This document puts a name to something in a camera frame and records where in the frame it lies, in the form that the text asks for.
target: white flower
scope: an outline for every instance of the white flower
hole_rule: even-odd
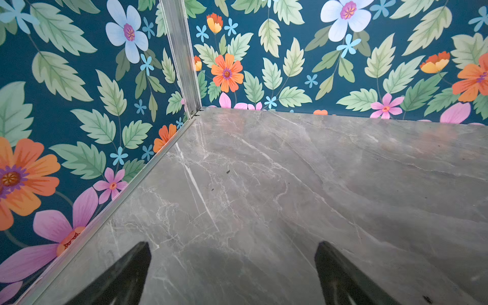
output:
[[[147,51],[147,36],[141,31],[141,17],[132,5],[127,7],[127,14],[118,0],[108,0],[107,9],[116,23],[109,22],[105,26],[110,42],[119,46],[125,43],[125,55],[131,63],[139,62],[139,51]]]
[[[329,0],[322,7],[320,19],[334,24],[329,30],[331,41],[340,41],[347,32],[347,25],[354,32],[361,32],[371,21],[371,13],[362,8],[367,7],[373,0]]]

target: pink petal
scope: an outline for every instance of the pink petal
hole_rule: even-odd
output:
[[[391,103],[390,103],[390,107],[395,107],[395,106],[398,106],[400,105],[401,103],[403,103],[403,100],[405,99],[405,97],[399,97],[399,98],[396,98],[394,99]]]
[[[383,110],[377,110],[369,116],[370,118],[377,119],[380,117],[380,115],[383,113]]]
[[[383,104],[381,104],[380,102],[374,102],[373,104],[371,104],[371,108],[374,109],[374,110],[380,110],[380,109],[383,109],[385,106]]]
[[[244,109],[244,110],[247,110],[247,104],[246,103],[237,103],[234,106],[234,109]]]
[[[129,184],[128,184],[127,182],[125,182],[125,181],[120,181],[120,182],[117,182],[117,188],[118,188],[119,190],[121,190],[121,191],[122,191],[123,189],[125,189],[125,188],[126,188],[128,185],[129,185]]]
[[[95,189],[90,187],[76,198],[73,204],[73,228],[86,226],[98,206],[98,195]]]
[[[390,113],[389,113],[388,111],[383,112],[383,114],[381,115],[381,118],[382,118],[383,120],[389,120],[389,118],[390,118]]]
[[[107,181],[103,181],[103,180],[100,180],[100,181],[97,181],[95,182],[95,184],[93,185],[93,187],[97,190],[97,191],[103,191],[104,189],[108,189],[108,187],[110,186],[110,183],[108,183]]]
[[[25,279],[56,258],[58,244],[27,247],[12,254],[0,264],[0,283]]]
[[[390,108],[389,112],[394,115],[394,116],[397,116],[399,115],[400,113],[403,112],[403,110],[400,108],[400,107],[393,107],[393,108]]]
[[[117,195],[118,195],[118,194],[119,194],[119,191],[118,191],[116,188],[114,188],[114,189],[112,190],[112,200],[114,200],[114,199],[115,199],[115,197],[117,197]]]
[[[220,107],[222,107],[222,108],[229,108],[230,109],[230,105],[231,105],[230,97],[227,94],[225,94],[225,92],[222,92],[222,94],[220,94],[219,104],[220,104]]]
[[[124,176],[125,176],[125,169],[119,170],[117,172],[117,175],[115,175],[114,182],[115,183],[119,182],[120,180],[122,180]]]
[[[37,235],[57,243],[62,242],[73,231],[68,219],[57,210],[37,212],[33,227]]]
[[[114,181],[114,170],[110,167],[107,167],[105,170],[105,179],[107,179],[108,183],[112,183]]]
[[[391,98],[392,98],[392,96],[389,93],[386,93],[385,95],[383,95],[383,105],[390,106]]]
[[[20,287],[22,287],[22,282],[16,282],[2,289],[0,291],[0,304],[3,304],[15,297],[17,292],[20,290]]]
[[[441,115],[441,123],[460,124],[466,120],[471,113],[471,105],[469,103],[456,103],[449,107]]]
[[[98,199],[98,204],[103,204],[108,200],[108,197],[110,197],[110,193],[112,190],[110,188],[106,189],[101,195],[100,198]]]

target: marble surface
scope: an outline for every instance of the marble surface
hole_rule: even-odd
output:
[[[35,304],[138,241],[141,304],[324,304],[333,243],[405,305],[488,303],[488,127],[207,108]]]

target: green leaf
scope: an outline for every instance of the green leaf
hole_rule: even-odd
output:
[[[259,78],[253,77],[251,73],[244,71],[244,92],[248,100],[253,103],[259,102],[264,96],[263,84]]]
[[[32,104],[24,104],[24,85],[24,81],[15,81],[0,89],[0,137],[6,138],[11,146],[32,132],[26,130],[34,118],[28,118]]]
[[[348,82],[355,82],[354,73],[352,73],[354,66],[345,58],[339,58],[339,76],[345,78]]]
[[[312,99],[304,92],[305,90],[288,86],[283,88],[278,99],[285,107],[301,106],[304,103],[312,102]]]
[[[413,34],[408,38],[408,45],[402,56],[412,54],[422,47],[427,48],[434,40],[437,40],[445,28],[451,25],[452,13],[447,6],[441,6],[428,12],[422,17],[422,22],[413,29]]]
[[[329,41],[329,30],[330,30],[331,26],[332,25],[329,25],[329,26],[326,26],[325,28],[318,30],[315,33],[315,38],[312,39],[312,41],[306,45],[305,51],[306,52],[311,51],[311,50],[315,49],[316,47],[324,46],[327,43],[327,41]]]
[[[149,10],[152,9],[152,6],[156,4],[156,0],[139,0],[139,6],[137,7],[137,10],[139,11],[145,11],[146,9],[149,8]]]
[[[278,19],[286,25],[290,22],[294,24],[304,24],[305,21],[300,14],[302,5],[298,3],[299,0],[280,0],[274,1],[273,11],[278,14]]]
[[[275,90],[283,81],[281,70],[278,69],[277,64],[271,63],[269,59],[263,57],[263,61],[264,69],[261,71],[263,72],[264,85],[270,90]]]
[[[61,164],[68,169],[74,169],[71,173],[82,175],[85,180],[95,179],[103,174],[107,158],[103,151],[92,144],[91,148],[83,142],[77,142],[77,146],[70,144],[57,144],[49,149],[57,153],[66,162]]]
[[[147,132],[151,127],[151,124],[143,123],[142,120],[132,121],[129,126],[124,127],[122,130],[122,142],[125,148],[136,149],[139,147],[143,140],[147,138]]]
[[[374,48],[371,58],[367,59],[367,67],[365,73],[369,77],[377,79],[384,75],[391,68],[391,62],[395,56],[396,47],[393,45],[393,35],[388,36],[380,45],[379,48]]]
[[[322,56],[322,61],[319,62],[313,69],[312,72],[319,72],[324,69],[330,69],[336,62],[337,58],[339,57],[339,54],[341,51],[332,51],[324,56]]]
[[[234,61],[243,60],[243,56],[246,55],[246,51],[249,49],[249,41],[251,40],[253,33],[237,34],[230,41],[230,45],[227,48],[227,53],[234,55]]]
[[[117,63],[117,69],[115,70],[115,80],[120,81],[126,72],[129,72],[130,61],[125,55],[125,48],[123,48],[115,57]]]
[[[346,109],[352,111],[368,111],[371,109],[371,104],[378,100],[378,93],[376,90],[361,89],[361,91],[351,91],[349,96],[343,97],[337,101],[337,104],[347,106]]]
[[[396,70],[391,70],[388,79],[383,81],[386,92],[393,94],[402,91],[413,80],[419,70],[417,69],[425,55],[418,56],[408,63],[401,63]]]
[[[211,68],[213,65],[217,65],[215,59],[219,53],[213,49],[213,46],[208,46],[208,44],[204,43],[203,45],[196,44],[194,47],[197,49],[200,59],[207,67]]]
[[[231,7],[236,11],[244,11],[245,14],[249,14],[254,10],[256,13],[260,8],[266,6],[266,1],[263,0],[236,0]]]
[[[41,51],[32,60],[32,74],[38,83],[45,82],[47,89],[54,95],[57,91],[68,101],[71,98],[83,102],[93,101],[82,87],[85,82],[75,75],[78,72],[67,63],[66,59],[57,54]]]
[[[122,169],[125,170],[125,175],[122,180],[130,182],[135,176],[137,176],[137,174],[139,174],[144,166],[146,166],[144,160],[134,159],[132,161],[125,162],[122,167]]]
[[[171,62],[171,58],[168,57],[166,53],[166,48],[163,48],[163,60],[161,61],[163,67],[164,80],[167,83],[174,83],[176,80],[176,71]]]
[[[156,25],[158,26],[156,30],[156,37],[161,37],[168,33],[166,29],[166,23],[164,22],[163,10],[161,5],[158,3],[158,9],[156,10]]]
[[[488,118],[488,95],[480,94],[473,101],[473,108],[476,110],[476,114],[480,114],[484,120]]]
[[[356,39],[361,39],[361,42],[354,46],[354,49],[358,50],[359,53],[363,54],[366,57],[371,56],[371,48],[369,47],[369,34],[366,31],[361,31],[359,33],[354,32],[352,35],[352,41],[355,41]]]
[[[458,63],[456,67],[464,69],[470,63],[479,65],[480,57],[488,53],[488,37],[483,40],[480,33],[475,33],[473,37],[469,35],[456,35],[452,37],[455,50],[451,51],[452,61]]]
[[[210,102],[219,97],[220,93],[220,86],[217,87],[215,83],[211,81],[210,86],[208,86],[208,97],[210,98]]]
[[[150,75],[147,77],[149,80],[149,84],[153,88],[154,91],[156,92],[161,92],[161,93],[166,93],[165,88],[159,83],[159,79]]]
[[[421,79],[413,88],[409,87],[400,107],[405,111],[412,111],[425,105],[425,103],[432,97],[432,94],[439,89],[436,85],[441,81],[445,74],[446,72],[436,74],[426,81]]]
[[[181,94],[176,91],[175,93],[171,94],[171,97],[168,99],[168,106],[166,107],[166,114],[175,114],[180,111],[182,108],[182,96]]]
[[[285,64],[283,65],[283,72],[288,77],[299,75],[303,70],[304,64],[304,50],[300,49],[300,44],[296,38],[293,38],[291,48],[286,51]]]
[[[39,24],[34,24],[37,35],[45,42],[53,45],[64,52],[64,49],[74,55],[80,52],[95,53],[97,51],[85,38],[82,37],[83,31],[75,25],[70,18],[58,14],[60,10],[47,3],[34,3],[31,5],[30,13],[39,20]]]
[[[227,40],[225,40],[225,34],[223,34],[222,38],[220,38],[219,51],[222,56],[227,52]]]
[[[83,109],[73,109],[71,112],[83,125],[80,128],[88,133],[88,137],[96,139],[95,143],[109,144],[113,142],[117,128],[114,121],[105,113],[102,115],[95,109],[92,112]]]
[[[184,0],[186,14],[191,18],[196,18],[197,14],[203,13],[207,8],[197,0]]]
[[[434,112],[434,111],[441,111],[444,108],[451,106],[452,103],[457,102],[458,98],[461,94],[454,95],[452,93],[452,88],[446,88],[442,90],[441,93],[437,93],[434,95],[434,98],[428,102],[428,107],[424,112],[424,116]]]
[[[146,58],[151,57],[151,65],[153,65],[155,68],[163,68],[159,60],[156,58],[156,54],[151,49],[147,49],[146,51],[144,51],[144,55],[146,56]]]
[[[136,99],[138,99],[142,92],[147,88],[146,71],[142,70],[136,76]]]
[[[200,87],[200,98],[207,96],[207,81],[205,80],[205,71],[200,71],[197,76],[198,86]]]
[[[390,18],[398,19],[410,15],[409,18],[420,13],[421,10],[428,10],[434,0],[402,0],[404,2]]]
[[[153,122],[156,121],[156,112],[158,111],[158,103],[151,92],[151,97],[149,98],[149,110],[151,111],[151,119]]]
[[[273,19],[266,19],[259,28],[258,35],[261,37],[261,45],[266,52],[271,53],[274,57],[279,57],[278,46],[281,45],[281,33],[278,30],[280,26]]]
[[[108,76],[100,70],[96,70],[100,86],[98,91],[102,95],[100,99],[105,104],[108,113],[114,116],[120,116],[127,108],[127,100],[123,98],[123,90],[119,89],[116,81],[110,81]]]
[[[92,3],[91,0],[56,0],[62,7],[62,3],[66,3],[73,12],[80,14],[80,10],[90,14],[98,14],[100,10]]]
[[[334,74],[329,76],[325,81],[323,81],[319,88],[319,92],[317,93],[317,96],[315,97],[315,100],[321,99],[326,93],[329,93],[332,90],[332,85],[334,84]]]
[[[226,17],[229,17],[229,9],[227,9],[227,4],[225,3],[225,0],[215,0],[215,5],[220,8],[222,14],[224,14]]]

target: pink flower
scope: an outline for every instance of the pink flower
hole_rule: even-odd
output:
[[[46,210],[34,216],[34,232],[55,244],[27,247],[0,264],[0,283],[25,279],[61,255],[83,232],[98,205],[97,192],[90,187],[73,204],[73,226],[59,211]]]
[[[100,195],[99,204],[105,203],[108,200],[110,193],[112,193],[112,200],[114,200],[115,197],[117,197],[117,195],[119,194],[118,190],[122,191],[128,185],[127,182],[121,181],[124,175],[125,169],[121,169],[114,177],[114,170],[110,167],[107,167],[107,169],[105,170],[105,179],[107,179],[107,181],[100,180],[93,185],[93,187],[97,191],[105,190]]]
[[[391,94],[386,93],[383,96],[383,104],[380,102],[374,102],[371,104],[371,108],[374,110],[377,110],[373,113],[371,113],[370,118],[377,119],[381,116],[382,119],[389,119],[390,118],[390,113],[392,115],[399,115],[402,113],[402,109],[400,107],[395,107],[403,103],[403,100],[405,99],[404,97],[401,98],[396,98],[393,101],[391,101]]]
[[[20,287],[22,287],[22,282],[16,282],[2,289],[0,291],[0,304],[3,304],[15,297],[17,292],[20,290]]]

